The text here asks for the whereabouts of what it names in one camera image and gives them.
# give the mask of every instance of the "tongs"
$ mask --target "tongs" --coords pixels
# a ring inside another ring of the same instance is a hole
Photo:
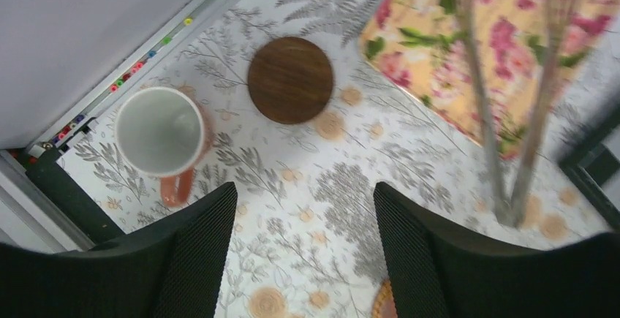
[[[545,0],[546,31],[548,46],[545,61],[538,83],[536,102],[529,120],[526,140],[521,147],[521,161],[517,170],[510,198],[504,190],[504,174],[500,160],[494,118],[485,89],[474,25],[474,0],[455,0],[456,19],[464,33],[467,63],[474,86],[476,105],[481,117],[483,147],[489,174],[491,175],[491,193],[494,199],[494,213],[500,224],[518,227],[523,221],[526,198],[532,183],[537,151],[540,147],[547,114],[556,88],[559,52],[566,29],[573,17],[580,0]]]

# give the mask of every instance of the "white mug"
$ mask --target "white mug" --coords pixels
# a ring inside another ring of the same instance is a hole
[[[213,145],[211,122],[200,104],[173,88],[146,88],[121,106],[114,131],[126,163],[162,179],[166,206],[187,202],[194,166]]]

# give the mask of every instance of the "floral napkin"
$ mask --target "floral napkin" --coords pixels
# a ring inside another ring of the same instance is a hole
[[[475,0],[483,75],[502,157],[518,154],[537,95],[547,44],[544,0]],[[615,18],[619,0],[581,0],[560,56],[556,99],[597,38]],[[360,46],[367,61],[477,143],[482,141],[455,0],[384,0]]]

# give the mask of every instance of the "wooden coaster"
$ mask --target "wooden coaster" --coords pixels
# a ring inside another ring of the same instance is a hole
[[[390,279],[383,282],[372,305],[372,318],[398,318]]]
[[[257,51],[248,71],[250,98],[272,121],[299,124],[327,105],[333,90],[329,58],[308,40],[285,37]]]

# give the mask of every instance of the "mug handle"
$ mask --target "mug handle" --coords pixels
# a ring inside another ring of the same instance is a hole
[[[187,203],[189,192],[192,190],[194,181],[194,168],[190,168],[178,176],[162,178],[161,195],[162,202],[167,207],[178,207]]]

